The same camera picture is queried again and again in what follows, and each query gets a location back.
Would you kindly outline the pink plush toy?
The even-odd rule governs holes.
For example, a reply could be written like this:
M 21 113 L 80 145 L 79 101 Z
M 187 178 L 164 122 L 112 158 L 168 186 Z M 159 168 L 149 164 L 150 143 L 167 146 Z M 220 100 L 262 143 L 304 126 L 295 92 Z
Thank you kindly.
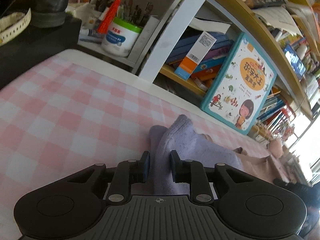
M 267 145 L 267 149 L 277 159 L 283 155 L 283 146 L 281 144 L 281 140 L 279 139 L 271 140 Z

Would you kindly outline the teal children's character book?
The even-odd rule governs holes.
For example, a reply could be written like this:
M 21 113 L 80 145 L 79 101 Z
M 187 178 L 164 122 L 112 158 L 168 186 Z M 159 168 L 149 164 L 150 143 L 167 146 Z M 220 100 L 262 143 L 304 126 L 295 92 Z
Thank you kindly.
M 203 98 L 200 109 L 247 135 L 277 77 L 267 54 L 241 33 Z

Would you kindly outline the white wooden bookshelf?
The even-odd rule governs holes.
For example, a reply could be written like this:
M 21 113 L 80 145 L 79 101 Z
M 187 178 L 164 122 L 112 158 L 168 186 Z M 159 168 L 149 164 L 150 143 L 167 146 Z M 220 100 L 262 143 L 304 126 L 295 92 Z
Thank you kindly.
M 317 114 L 312 113 L 310 102 L 307 102 L 306 99 L 306 88 L 304 89 L 301 83 L 300 85 L 298 84 L 297 77 L 293 77 L 293 70 L 289 70 L 289 62 L 285 59 L 284 52 L 281 51 L 280 45 L 276 44 L 275 38 L 267 31 L 267 27 L 263 25 L 261 20 L 259 20 L 257 16 L 254 16 L 253 11 L 240 0 L 206 0 L 204 6 L 208 8 L 212 16 L 216 13 L 217 16 L 223 16 L 232 22 L 232 26 L 228 29 L 227 34 L 225 34 L 225 36 L 229 37 L 229 40 L 218 40 L 217 44 L 220 45 L 220 47 L 209 51 L 209 59 L 212 57 L 226 56 L 227 53 L 223 52 L 222 49 L 229 47 L 229 52 L 231 52 L 231 41 L 235 44 L 236 38 L 240 36 L 240 31 L 246 33 L 253 39 L 257 48 L 259 47 L 263 50 L 263 52 L 267 54 L 268 59 L 270 58 L 269 60 L 271 63 L 274 64 L 278 74 L 274 86 L 278 86 L 282 89 L 280 94 L 283 100 L 286 100 L 294 111 L 305 115 L 306 118 L 310 120 L 311 127 L 316 121 L 316 118 L 319 118 L 319 110 Z M 108 60 L 117 61 L 131 67 L 130 60 L 107 53 L 99 44 L 79 41 L 78 45 L 92 53 L 99 54 Z M 185 81 L 174 74 L 174 65 L 168 64 L 165 61 L 158 70 L 156 76 L 159 73 L 192 91 L 193 94 L 197 94 L 198 97 L 204 97 L 205 91 L 197 87 L 192 79 L 189 78 Z

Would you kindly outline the white usmile box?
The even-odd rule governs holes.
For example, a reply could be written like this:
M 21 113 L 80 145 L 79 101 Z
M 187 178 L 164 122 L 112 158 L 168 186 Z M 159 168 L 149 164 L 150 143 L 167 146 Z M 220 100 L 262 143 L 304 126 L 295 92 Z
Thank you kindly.
M 174 73 L 183 80 L 188 80 L 215 42 L 214 36 L 203 31 Z

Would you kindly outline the purple and pink sweater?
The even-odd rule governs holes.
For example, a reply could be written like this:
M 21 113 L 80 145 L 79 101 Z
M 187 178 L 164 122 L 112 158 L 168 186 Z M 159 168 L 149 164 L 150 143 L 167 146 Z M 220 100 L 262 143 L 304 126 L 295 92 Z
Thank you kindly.
M 169 128 L 152 126 L 149 139 L 149 176 L 146 183 L 132 186 L 134 194 L 163 196 L 189 193 L 188 184 L 175 183 L 172 179 L 172 150 L 178 153 L 180 159 L 199 161 L 205 167 L 225 163 L 269 183 L 275 179 L 289 180 L 282 163 L 272 153 L 262 157 L 253 155 L 247 147 L 234 150 L 222 147 L 214 143 L 209 135 L 197 133 L 192 121 L 185 115 L 180 115 Z

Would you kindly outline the black leather shoe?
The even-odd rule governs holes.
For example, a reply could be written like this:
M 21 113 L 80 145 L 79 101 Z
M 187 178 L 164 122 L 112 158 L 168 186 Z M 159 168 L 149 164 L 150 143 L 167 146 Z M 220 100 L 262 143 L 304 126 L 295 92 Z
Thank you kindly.
M 68 0 L 32 0 L 31 25 L 53 28 L 64 24 Z

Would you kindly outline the pink checkered table mat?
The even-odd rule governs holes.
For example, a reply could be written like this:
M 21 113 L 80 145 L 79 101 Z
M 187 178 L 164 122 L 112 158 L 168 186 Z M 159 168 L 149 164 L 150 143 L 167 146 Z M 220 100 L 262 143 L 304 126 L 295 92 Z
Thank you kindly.
M 20 236 L 13 209 L 21 196 L 95 163 L 140 157 L 149 129 L 181 114 L 223 147 L 269 155 L 194 105 L 95 58 L 63 53 L 31 68 L 1 91 L 1 239 Z

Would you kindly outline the red tassel ornament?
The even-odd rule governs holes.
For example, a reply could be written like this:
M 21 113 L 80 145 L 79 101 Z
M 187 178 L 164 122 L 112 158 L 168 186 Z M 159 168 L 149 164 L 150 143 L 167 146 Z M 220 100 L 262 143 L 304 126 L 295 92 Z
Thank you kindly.
M 108 31 L 108 26 L 112 22 L 112 20 L 115 18 L 118 7 L 121 3 L 121 0 L 114 0 L 114 2 L 109 7 L 108 12 L 105 14 L 104 19 L 100 22 L 99 27 L 97 28 L 97 32 L 100 34 L 106 34 Z

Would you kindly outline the smartphone on shelf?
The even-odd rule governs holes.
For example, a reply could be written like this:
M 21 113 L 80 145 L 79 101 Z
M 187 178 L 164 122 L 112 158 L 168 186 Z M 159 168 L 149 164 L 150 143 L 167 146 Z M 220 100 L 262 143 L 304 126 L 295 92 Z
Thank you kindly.
M 302 60 L 299 58 L 296 51 L 289 44 L 285 46 L 283 52 L 291 68 L 295 72 L 298 80 L 300 81 L 303 78 L 306 71 L 306 67 L 304 66 Z

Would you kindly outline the white tub pen holder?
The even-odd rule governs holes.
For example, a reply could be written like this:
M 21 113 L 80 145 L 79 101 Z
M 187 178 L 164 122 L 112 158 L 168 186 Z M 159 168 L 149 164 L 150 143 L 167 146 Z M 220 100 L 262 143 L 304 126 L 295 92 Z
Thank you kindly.
M 119 57 L 127 57 L 142 28 L 115 17 L 108 27 L 101 46 L 104 51 Z

